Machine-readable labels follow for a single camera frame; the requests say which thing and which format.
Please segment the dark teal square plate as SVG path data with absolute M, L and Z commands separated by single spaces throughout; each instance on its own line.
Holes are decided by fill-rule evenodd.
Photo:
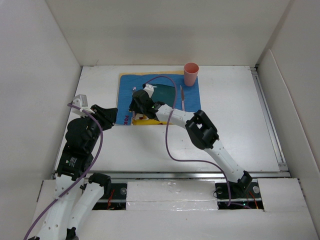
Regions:
M 153 102 L 163 102 L 172 107 L 175 101 L 176 90 L 173 86 L 164 84 L 151 84 L 157 86 L 151 99 Z

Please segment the knife with pink handle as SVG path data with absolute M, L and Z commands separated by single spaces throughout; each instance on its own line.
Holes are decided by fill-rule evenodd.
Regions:
M 185 94 L 182 85 L 180 85 L 180 95 L 181 95 L 181 109 L 185 111 Z

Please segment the blue Pikachu cloth placemat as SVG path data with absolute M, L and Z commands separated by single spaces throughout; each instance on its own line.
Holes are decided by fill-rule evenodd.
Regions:
M 129 106 L 132 102 L 132 90 L 136 87 L 136 91 L 143 88 L 150 79 L 162 76 L 154 79 L 150 84 L 161 84 L 175 88 L 175 96 L 177 97 L 175 108 L 182 109 L 181 105 L 181 92 L 180 85 L 184 90 L 184 105 L 185 111 L 197 112 L 201 109 L 201 100 L 199 92 L 198 81 L 193 86 L 186 86 L 184 82 L 184 73 L 182 71 L 163 71 L 163 72 L 137 72 L 137 73 L 121 73 L 119 75 L 119 87 L 117 96 L 117 125 L 132 125 L 132 112 L 129 111 Z M 159 122 L 156 120 L 148 119 L 144 117 L 137 117 L 133 121 L 133 125 L 165 125 L 165 122 Z

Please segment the pink plastic cup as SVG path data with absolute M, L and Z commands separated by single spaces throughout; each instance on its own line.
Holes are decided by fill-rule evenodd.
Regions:
M 199 66 L 194 62 L 189 62 L 184 65 L 184 84 L 186 86 L 191 87 L 195 84 L 199 69 Z

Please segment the fork with pink handle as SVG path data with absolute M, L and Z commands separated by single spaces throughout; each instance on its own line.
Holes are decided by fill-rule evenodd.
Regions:
M 132 88 L 132 95 L 133 95 L 133 93 L 135 93 L 136 92 L 136 87 L 134 86 L 133 88 Z M 131 123 L 133 124 L 133 122 L 134 122 L 134 120 L 135 120 L 135 111 L 132 111 L 132 118 L 131 118 Z

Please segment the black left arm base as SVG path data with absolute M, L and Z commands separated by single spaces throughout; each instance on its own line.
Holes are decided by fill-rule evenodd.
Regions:
M 113 200 L 124 200 L 127 195 L 127 184 L 126 183 L 112 183 L 109 194 L 105 194 L 101 197 L 102 200 L 106 200 L 112 195 Z

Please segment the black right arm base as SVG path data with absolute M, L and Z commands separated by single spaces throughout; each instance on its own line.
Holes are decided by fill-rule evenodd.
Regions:
M 235 186 L 230 184 L 230 194 L 231 199 L 241 199 L 246 197 L 261 198 L 260 188 L 257 182 L 251 182 L 246 190 L 236 189 Z M 226 182 L 216 182 L 215 190 L 213 191 L 213 196 L 220 200 L 228 200 L 229 192 Z

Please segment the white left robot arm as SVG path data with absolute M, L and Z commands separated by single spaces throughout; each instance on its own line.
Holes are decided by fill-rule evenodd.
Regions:
M 112 196 L 111 177 L 94 173 L 85 183 L 85 176 L 97 160 L 92 154 L 96 143 L 103 143 L 103 132 L 111 129 L 117 119 L 117 108 L 98 105 L 78 107 L 80 117 L 69 122 L 66 143 L 56 170 L 53 201 L 32 223 L 35 227 L 43 218 L 34 240 L 77 240 L 80 228 L 101 198 Z

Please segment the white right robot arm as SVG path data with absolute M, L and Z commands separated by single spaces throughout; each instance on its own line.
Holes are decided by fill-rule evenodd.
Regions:
M 132 94 L 129 106 L 131 111 L 147 116 L 149 119 L 170 123 L 185 129 L 192 144 L 208 153 L 224 172 L 232 199 L 243 197 L 249 192 L 252 177 L 231 157 L 224 148 L 218 130 L 202 110 L 187 112 L 169 105 L 154 102 L 147 91 L 138 90 Z

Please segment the white foam front panel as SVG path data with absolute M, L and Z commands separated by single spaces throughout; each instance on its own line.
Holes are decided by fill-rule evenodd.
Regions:
M 208 181 L 133 181 L 124 210 L 93 210 L 81 240 L 316 240 L 295 178 L 258 179 L 262 209 L 218 209 Z

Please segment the aluminium table edge rail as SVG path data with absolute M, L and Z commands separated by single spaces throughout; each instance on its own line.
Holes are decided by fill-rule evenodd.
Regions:
M 223 179 L 221 172 L 116 172 L 101 171 L 112 179 Z M 253 179 L 260 178 L 290 178 L 289 171 L 250 172 Z

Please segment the aluminium right side rail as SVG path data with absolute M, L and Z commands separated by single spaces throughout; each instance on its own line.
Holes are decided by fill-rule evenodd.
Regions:
M 266 122 L 266 126 L 267 126 L 267 130 L 269 133 L 269 137 L 272 143 L 272 147 L 273 147 L 273 151 L 277 160 L 277 164 L 278 164 L 278 168 L 280 172 L 289 172 L 289 168 L 287 165 L 287 162 L 285 160 L 283 151 L 282 151 L 282 147 L 277 135 L 277 131 L 275 128 L 275 125 L 273 123 L 273 119 L 267 104 L 267 100 L 266 97 L 264 95 L 264 91 L 262 88 L 262 85 L 260 83 L 260 79 L 259 79 L 259 75 L 258 75 L 258 71 L 255 67 L 251 67 L 250 68 L 251 71 L 251 75 L 253 78 L 253 82 L 255 84 L 255 88 L 257 91 L 257 95 L 259 98 L 259 102 L 262 108 L 262 112 L 263 112 L 263 116 Z

